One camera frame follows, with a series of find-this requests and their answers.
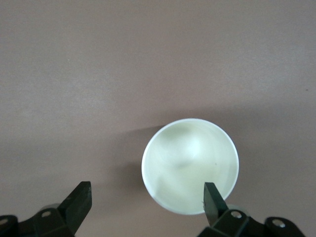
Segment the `white cup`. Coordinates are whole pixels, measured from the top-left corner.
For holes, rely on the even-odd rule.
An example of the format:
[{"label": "white cup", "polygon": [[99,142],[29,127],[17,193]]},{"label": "white cup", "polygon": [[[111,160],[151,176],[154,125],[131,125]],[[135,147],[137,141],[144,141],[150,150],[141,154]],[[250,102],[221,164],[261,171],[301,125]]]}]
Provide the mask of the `white cup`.
[{"label": "white cup", "polygon": [[204,212],[204,183],[215,183],[225,200],[239,170],[236,148],[219,126],[186,118],[161,128],[149,141],[142,160],[144,184],[152,198],[169,211]]}]

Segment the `screw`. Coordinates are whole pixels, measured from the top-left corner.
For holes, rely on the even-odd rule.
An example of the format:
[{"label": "screw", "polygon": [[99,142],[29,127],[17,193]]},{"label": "screw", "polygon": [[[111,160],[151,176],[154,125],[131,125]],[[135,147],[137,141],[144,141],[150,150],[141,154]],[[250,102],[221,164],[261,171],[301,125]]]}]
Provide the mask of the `screw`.
[{"label": "screw", "polygon": [[46,211],[46,212],[43,212],[43,213],[41,214],[41,216],[42,216],[42,217],[46,217],[46,216],[49,216],[50,214],[51,214],[50,211]]},{"label": "screw", "polygon": [[0,225],[4,225],[8,221],[9,221],[8,218],[4,218],[4,219],[0,220]]},{"label": "screw", "polygon": [[272,223],[277,227],[281,227],[281,228],[285,227],[285,223],[279,219],[274,219]]},{"label": "screw", "polygon": [[234,216],[235,218],[240,219],[242,217],[241,213],[238,211],[232,211],[231,215]]}]

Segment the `metal screw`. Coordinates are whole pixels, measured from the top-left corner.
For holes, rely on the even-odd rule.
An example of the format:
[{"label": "metal screw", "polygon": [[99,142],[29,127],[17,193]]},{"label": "metal screw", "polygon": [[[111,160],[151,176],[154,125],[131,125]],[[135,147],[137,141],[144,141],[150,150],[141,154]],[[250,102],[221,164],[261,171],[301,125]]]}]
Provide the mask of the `metal screw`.
[{"label": "metal screw", "polygon": [[49,216],[50,214],[51,214],[50,211],[46,211],[46,212],[43,212],[43,213],[41,214],[41,216],[42,216],[42,217],[46,217],[46,216]]},{"label": "metal screw", "polygon": [[241,213],[238,211],[232,211],[231,215],[234,216],[235,218],[240,219],[242,217]]},{"label": "metal screw", "polygon": [[0,225],[4,225],[8,221],[9,221],[8,218],[4,218],[4,219],[0,220]]},{"label": "metal screw", "polygon": [[272,223],[277,227],[281,227],[281,228],[285,227],[285,223],[279,219],[274,219]]}]

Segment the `black mechanical part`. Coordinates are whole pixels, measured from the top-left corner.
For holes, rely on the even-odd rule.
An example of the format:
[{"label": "black mechanical part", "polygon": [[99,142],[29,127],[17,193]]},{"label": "black mechanical part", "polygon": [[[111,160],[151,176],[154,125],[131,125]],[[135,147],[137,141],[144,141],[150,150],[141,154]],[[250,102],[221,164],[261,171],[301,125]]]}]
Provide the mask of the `black mechanical part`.
[{"label": "black mechanical part", "polygon": [[21,223],[16,216],[0,216],[0,237],[74,237],[91,206],[91,183],[81,182],[58,208],[41,210]]},{"label": "black mechanical part", "polygon": [[240,210],[228,209],[214,183],[204,185],[204,209],[210,226],[198,237],[305,237],[287,219],[269,217],[261,224]]}]

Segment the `cup rim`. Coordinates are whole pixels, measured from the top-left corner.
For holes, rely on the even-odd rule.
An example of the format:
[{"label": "cup rim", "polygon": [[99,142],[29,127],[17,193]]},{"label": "cup rim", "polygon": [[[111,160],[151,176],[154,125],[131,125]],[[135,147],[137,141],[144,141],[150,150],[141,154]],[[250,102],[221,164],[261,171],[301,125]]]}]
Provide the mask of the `cup rim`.
[{"label": "cup rim", "polygon": [[162,128],[160,128],[155,134],[154,136],[149,140],[148,144],[146,145],[146,148],[144,150],[144,153],[143,153],[143,157],[142,157],[142,166],[141,166],[141,169],[142,169],[142,178],[143,178],[143,182],[144,182],[144,185],[148,191],[148,193],[150,194],[150,196],[154,199],[155,202],[157,202],[160,206],[162,206],[163,208],[169,210],[169,211],[172,211],[174,213],[178,213],[178,214],[184,214],[184,215],[197,215],[197,214],[202,214],[204,213],[204,210],[199,210],[199,211],[196,211],[196,212],[192,212],[192,213],[184,213],[184,212],[181,212],[181,211],[178,211],[178,210],[174,210],[172,208],[170,208],[169,206],[167,207],[164,203],[160,202],[159,200],[155,199],[154,198],[154,195],[152,193],[152,189],[151,189],[151,185],[149,184],[149,181],[147,180],[146,176],[145,176],[145,160],[146,160],[146,157],[147,157],[147,152],[148,152],[148,149],[149,147],[151,146],[151,144],[153,143],[153,141],[166,129],[168,129],[169,127],[175,125],[175,124],[178,124],[178,123],[183,123],[183,122],[188,122],[188,121],[201,121],[201,122],[204,122],[204,123],[207,123],[207,124],[210,124],[212,125],[213,127],[215,127],[216,129],[220,130],[222,134],[225,135],[225,137],[228,139],[231,147],[233,148],[234,150],[234,154],[235,154],[235,161],[236,161],[236,174],[235,174],[235,177],[234,177],[234,181],[232,182],[232,185],[229,189],[229,191],[227,192],[227,194],[225,196],[223,196],[223,200],[225,200],[230,194],[231,192],[233,191],[235,185],[236,185],[236,182],[237,182],[237,178],[238,178],[238,174],[239,174],[239,159],[238,159],[238,152],[237,152],[237,149],[232,141],[232,139],[230,138],[230,136],[221,128],[219,127],[218,125],[210,122],[210,121],[207,121],[207,120],[204,120],[204,119],[200,119],[200,118],[183,118],[183,119],[179,119],[179,120],[176,120],[176,121],[173,121],[171,123],[168,123],[166,124],[165,126],[163,126]]}]

